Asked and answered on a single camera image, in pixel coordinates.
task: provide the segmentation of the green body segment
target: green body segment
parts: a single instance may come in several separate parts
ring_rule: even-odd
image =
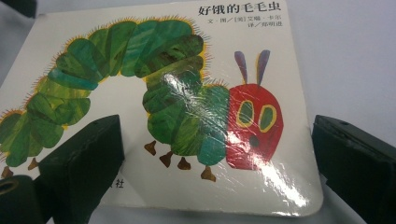
[[[0,151],[19,166],[43,147],[54,147],[66,125],[89,111],[102,80],[119,73],[146,80],[148,130],[180,156],[213,165],[225,156],[228,90],[206,86],[199,54],[204,40],[184,21],[119,21],[70,42],[47,77],[39,80],[25,111],[0,123]]]

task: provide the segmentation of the white background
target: white background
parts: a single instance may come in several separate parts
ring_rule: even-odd
[[[173,1],[40,1],[38,13]],[[309,122],[343,119],[396,146],[396,2],[289,0]],[[34,21],[0,4],[0,83]],[[90,223],[364,223],[323,186],[322,209],[282,218],[99,207]]]

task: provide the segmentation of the green caterpillar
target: green caterpillar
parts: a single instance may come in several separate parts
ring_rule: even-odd
[[[205,78],[205,48],[191,21],[172,17],[117,21],[70,40],[24,109],[0,119],[3,160],[17,167],[44,147],[55,147],[64,127],[88,113],[91,91],[107,77],[123,75],[146,81],[148,130],[171,148],[160,157],[165,166],[177,154],[178,167],[190,169],[184,157],[197,156],[206,166],[201,177],[212,181],[209,166],[226,156],[233,168],[258,169],[256,163],[271,159],[283,129],[276,98],[260,86],[269,50],[259,57],[257,84],[247,84],[245,57],[236,52],[245,84],[228,90]],[[153,155],[154,145],[145,145]],[[12,173],[6,168],[2,176]]]

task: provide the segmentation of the caterpillar illustration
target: caterpillar illustration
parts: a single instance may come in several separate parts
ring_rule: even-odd
[[[205,165],[201,177],[212,181],[210,166],[224,158],[236,169],[259,169],[272,158],[283,130],[275,96],[261,87],[270,52],[260,54],[257,83],[248,84],[245,58],[237,51],[244,83],[228,90],[221,82],[207,81],[205,49],[205,37],[178,17],[125,19],[70,40],[23,109],[0,119],[0,151],[7,164],[2,176],[12,175],[9,167],[43,148],[55,147],[64,127],[88,113],[91,91],[118,75],[145,80],[142,104],[155,141],[144,148],[155,155],[156,141],[169,145],[170,152],[160,157],[165,166],[176,154],[181,156],[178,167],[188,170],[185,157],[196,156]]]

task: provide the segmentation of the purple antenna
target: purple antenna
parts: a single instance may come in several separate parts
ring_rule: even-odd
[[[257,85],[262,84],[262,77],[264,76],[265,67],[268,64],[268,59],[270,58],[270,51],[265,49],[260,53],[259,59],[257,61]]]
[[[242,73],[242,78],[244,79],[244,84],[248,83],[248,72],[247,72],[247,63],[245,61],[245,55],[241,51],[236,51],[234,54],[236,63],[239,66],[239,69]]]

